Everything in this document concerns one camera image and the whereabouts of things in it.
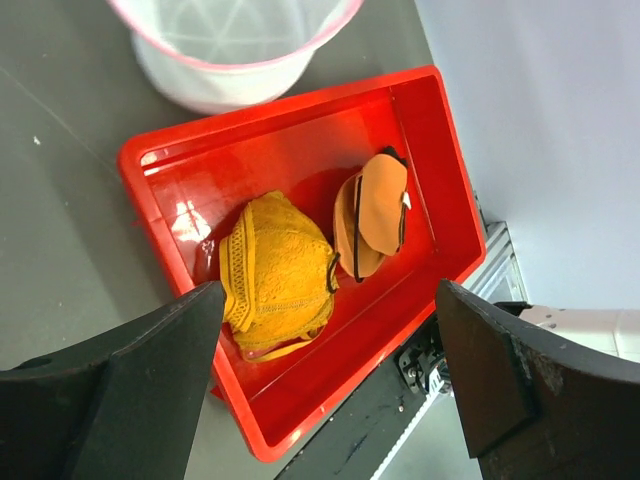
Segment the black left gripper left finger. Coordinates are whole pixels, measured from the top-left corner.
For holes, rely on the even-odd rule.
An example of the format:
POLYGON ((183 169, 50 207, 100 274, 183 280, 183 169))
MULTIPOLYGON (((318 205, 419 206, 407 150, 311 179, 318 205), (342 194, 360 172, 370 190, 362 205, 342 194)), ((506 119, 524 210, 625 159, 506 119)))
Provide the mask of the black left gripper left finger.
POLYGON ((204 283, 2 371, 2 478, 183 478, 224 302, 220 283, 204 283))

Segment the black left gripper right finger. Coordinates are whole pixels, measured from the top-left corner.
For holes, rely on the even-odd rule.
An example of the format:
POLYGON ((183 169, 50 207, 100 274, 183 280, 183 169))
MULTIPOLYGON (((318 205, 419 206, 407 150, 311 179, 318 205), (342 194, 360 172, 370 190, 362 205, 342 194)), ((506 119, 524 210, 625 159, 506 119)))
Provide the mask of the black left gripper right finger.
POLYGON ((636 479, 639 365, 443 280, 436 311, 470 457, 485 479, 636 479))

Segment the yellow lace bra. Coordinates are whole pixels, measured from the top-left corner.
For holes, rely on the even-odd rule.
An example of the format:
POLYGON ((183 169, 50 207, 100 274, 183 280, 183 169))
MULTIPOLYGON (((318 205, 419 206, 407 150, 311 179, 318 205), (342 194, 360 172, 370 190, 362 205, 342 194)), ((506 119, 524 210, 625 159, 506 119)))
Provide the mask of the yellow lace bra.
POLYGON ((319 337, 333 313, 339 259, 282 192, 246 205, 219 243, 224 321, 244 360, 272 361, 319 337))

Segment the orange smooth bra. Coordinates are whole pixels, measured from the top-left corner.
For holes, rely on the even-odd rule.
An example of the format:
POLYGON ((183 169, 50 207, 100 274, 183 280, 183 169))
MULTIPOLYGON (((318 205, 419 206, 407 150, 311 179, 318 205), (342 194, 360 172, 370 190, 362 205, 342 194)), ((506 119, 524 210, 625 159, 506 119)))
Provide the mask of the orange smooth bra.
POLYGON ((405 243, 408 161, 394 147, 374 155, 340 187, 333 209, 334 247, 341 268, 360 283, 405 243))

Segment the white mesh laundry bag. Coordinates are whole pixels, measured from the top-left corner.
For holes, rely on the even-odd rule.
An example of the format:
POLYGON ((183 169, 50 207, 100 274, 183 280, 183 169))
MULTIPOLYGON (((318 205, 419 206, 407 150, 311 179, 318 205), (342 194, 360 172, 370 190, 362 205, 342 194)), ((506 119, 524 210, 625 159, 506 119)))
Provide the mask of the white mesh laundry bag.
POLYGON ((112 1, 136 61, 167 99, 214 115, 286 93, 359 1, 112 1))

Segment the red plastic tray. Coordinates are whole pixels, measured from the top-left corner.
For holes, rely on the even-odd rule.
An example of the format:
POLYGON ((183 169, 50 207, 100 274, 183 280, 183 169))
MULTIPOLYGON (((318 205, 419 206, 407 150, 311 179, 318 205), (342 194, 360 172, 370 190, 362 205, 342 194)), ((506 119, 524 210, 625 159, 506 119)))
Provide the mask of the red plastic tray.
POLYGON ((279 190, 325 234, 345 180, 383 148, 408 161, 401 252, 362 283, 340 277, 334 314, 310 346, 266 363, 228 330, 216 394, 251 453, 279 460, 434 311, 443 279, 465 281, 486 246, 439 71, 405 70, 151 131, 118 167, 175 295, 195 286, 197 245, 226 236, 251 199, 279 190))

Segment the aluminium frame rail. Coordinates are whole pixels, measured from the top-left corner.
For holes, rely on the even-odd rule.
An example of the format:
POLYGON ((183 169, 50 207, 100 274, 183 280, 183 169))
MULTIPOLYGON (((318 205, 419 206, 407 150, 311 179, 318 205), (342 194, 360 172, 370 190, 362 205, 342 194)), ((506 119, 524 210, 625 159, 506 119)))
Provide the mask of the aluminium frame rail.
MULTIPOLYGON (((527 299, 507 224, 483 222, 487 256, 464 287, 489 302, 527 299)), ((436 319, 430 317, 389 358, 396 379, 408 394, 399 400, 402 431, 374 479, 480 479, 479 462, 469 457, 455 402, 446 376, 436 319)))

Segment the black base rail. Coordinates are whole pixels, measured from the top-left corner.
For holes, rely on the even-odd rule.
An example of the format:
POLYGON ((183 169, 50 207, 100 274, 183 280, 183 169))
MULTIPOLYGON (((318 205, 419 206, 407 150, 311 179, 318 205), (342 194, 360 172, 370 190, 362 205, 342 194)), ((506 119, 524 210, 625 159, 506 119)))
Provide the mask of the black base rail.
POLYGON ((449 386, 436 315, 346 398, 278 474, 280 479, 370 479, 418 413, 449 386))

